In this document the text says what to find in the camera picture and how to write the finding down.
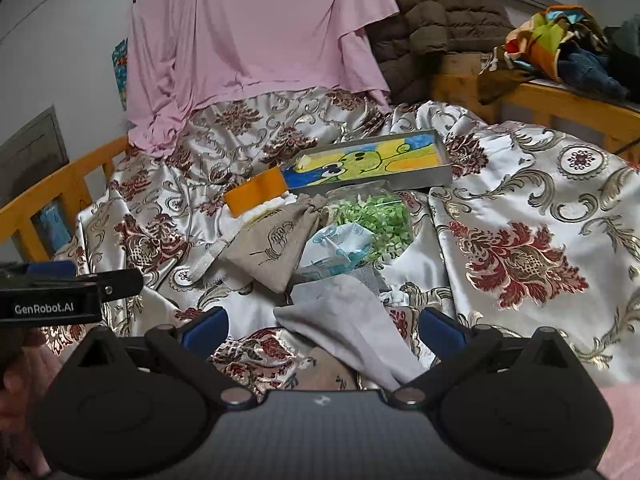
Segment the brown puffer blanket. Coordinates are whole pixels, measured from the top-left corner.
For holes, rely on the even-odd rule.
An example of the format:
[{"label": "brown puffer blanket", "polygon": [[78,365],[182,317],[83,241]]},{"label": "brown puffer blanket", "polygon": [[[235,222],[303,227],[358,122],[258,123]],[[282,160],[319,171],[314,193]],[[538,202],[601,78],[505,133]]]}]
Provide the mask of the brown puffer blanket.
[{"label": "brown puffer blanket", "polygon": [[513,28],[497,0],[396,1],[400,14],[366,28],[393,103],[429,99],[443,54],[490,52]]}]

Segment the white towel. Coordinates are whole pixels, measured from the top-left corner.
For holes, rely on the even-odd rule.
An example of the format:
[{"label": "white towel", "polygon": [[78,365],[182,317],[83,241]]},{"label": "white towel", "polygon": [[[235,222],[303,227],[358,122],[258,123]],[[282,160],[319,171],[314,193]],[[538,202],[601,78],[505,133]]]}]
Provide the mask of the white towel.
[{"label": "white towel", "polygon": [[278,322],[393,391],[426,369],[406,345],[380,300],[359,280],[340,274],[296,285]]}]

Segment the silver bolt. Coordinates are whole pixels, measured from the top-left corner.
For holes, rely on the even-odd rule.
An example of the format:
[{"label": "silver bolt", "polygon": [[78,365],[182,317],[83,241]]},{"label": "silver bolt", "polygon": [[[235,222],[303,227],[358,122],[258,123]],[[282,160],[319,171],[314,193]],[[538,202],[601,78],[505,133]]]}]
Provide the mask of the silver bolt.
[{"label": "silver bolt", "polygon": [[220,394],[220,399],[227,404],[237,406],[251,400],[251,392],[244,388],[227,388]]},{"label": "silver bolt", "polygon": [[418,388],[402,388],[394,393],[394,397],[409,406],[423,402],[426,398],[424,391]]}]

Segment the floral bedspread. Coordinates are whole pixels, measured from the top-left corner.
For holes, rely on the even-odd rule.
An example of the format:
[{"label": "floral bedspread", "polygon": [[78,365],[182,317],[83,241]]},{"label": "floral bedspread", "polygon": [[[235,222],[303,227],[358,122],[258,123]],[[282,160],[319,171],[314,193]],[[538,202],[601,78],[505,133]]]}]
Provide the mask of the floral bedspread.
[{"label": "floral bedspread", "polygon": [[[192,116],[173,155],[121,161],[58,257],[81,273],[143,271],[139,296],[104,304],[104,322],[117,334],[222,306],[230,334],[214,364],[260,392],[295,387],[295,370],[317,361],[318,350],[271,328],[273,307],[286,298],[257,282],[231,290],[190,281],[220,236],[223,193],[304,148],[425,128],[445,139],[454,185],[401,192],[415,241],[375,262],[392,289],[385,307],[415,355],[425,366],[434,361],[417,336],[420,310],[433,305],[509,336],[554,326],[598,384],[640,380],[640,168],[562,132],[487,126],[459,106],[427,102],[383,115],[366,98],[321,88],[212,105]],[[49,344],[62,352],[87,329],[50,329]]]}]

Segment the bed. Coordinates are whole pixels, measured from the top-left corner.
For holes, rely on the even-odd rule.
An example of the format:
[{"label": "bed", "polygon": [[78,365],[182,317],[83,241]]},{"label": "bed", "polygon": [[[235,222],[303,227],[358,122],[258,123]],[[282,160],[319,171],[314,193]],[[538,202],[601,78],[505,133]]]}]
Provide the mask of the bed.
[{"label": "bed", "polygon": [[[473,77],[443,75],[438,101],[387,115],[366,98],[326,89],[213,105],[193,115],[166,160],[130,150],[122,137],[47,177],[0,210],[0,239],[17,235],[28,259],[46,260],[31,216],[60,197],[76,231],[57,258],[82,273],[137,266],[145,274],[140,296],[104,305],[117,334],[221,305],[230,338],[214,364],[258,393],[290,387],[310,349],[273,328],[270,310],[282,298],[255,282],[233,289],[216,272],[207,283],[190,277],[220,235],[222,194],[302,148],[435,128],[452,156],[454,184],[402,192],[415,242],[376,263],[388,285],[385,307],[414,354],[433,365],[416,333],[420,310],[433,305],[509,336],[554,326],[599,385],[640,380],[632,334],[640,319],[639,150],[607,153],[639,135],[640,114],[524,84],[503,101],[532,110],[533,124],[500,123],[500,103],[479,105],[475,88]],[[602,132],[604,149],[551,129],[554,116]],[[83,177],[97,168],[108,186],[92,203]],[[85,331],[52,328],[47,336],[63,352]]]}]

